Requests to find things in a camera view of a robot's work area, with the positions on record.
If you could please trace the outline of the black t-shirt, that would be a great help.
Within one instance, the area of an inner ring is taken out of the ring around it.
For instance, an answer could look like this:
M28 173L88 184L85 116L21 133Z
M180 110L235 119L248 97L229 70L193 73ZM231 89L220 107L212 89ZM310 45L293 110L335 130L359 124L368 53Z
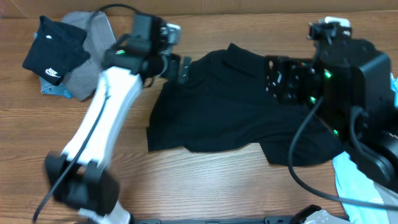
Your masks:
M148 149L221 152L258 143L269 163L286 165L308 111L278 103L265 79L264 57L235 44L192 62L185 83L164 83L146 129Z

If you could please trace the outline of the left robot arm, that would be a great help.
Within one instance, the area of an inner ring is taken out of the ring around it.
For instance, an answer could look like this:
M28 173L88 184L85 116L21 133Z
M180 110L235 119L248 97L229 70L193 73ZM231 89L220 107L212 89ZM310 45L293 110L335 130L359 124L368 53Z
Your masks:
M146 80L187 79L190 58L172 52L180 37L180 26L135 13L132 31L100 58L97 89L78 131L59 156L45 158L47 198L77 210L90 223L134 222L119 201L119 182L109 172L114 145Z

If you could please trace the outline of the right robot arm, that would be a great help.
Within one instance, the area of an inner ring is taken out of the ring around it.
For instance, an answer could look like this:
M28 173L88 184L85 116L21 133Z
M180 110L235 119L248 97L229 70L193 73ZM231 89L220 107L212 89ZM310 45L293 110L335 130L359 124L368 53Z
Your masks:
M333 160L337 195L297 183L342 204L353 223L397 222L397 105L391 61L367 40L318 39L313 58L267 56L266 90L310 112L289 147L289 169L309 121L318 116L343 146Z

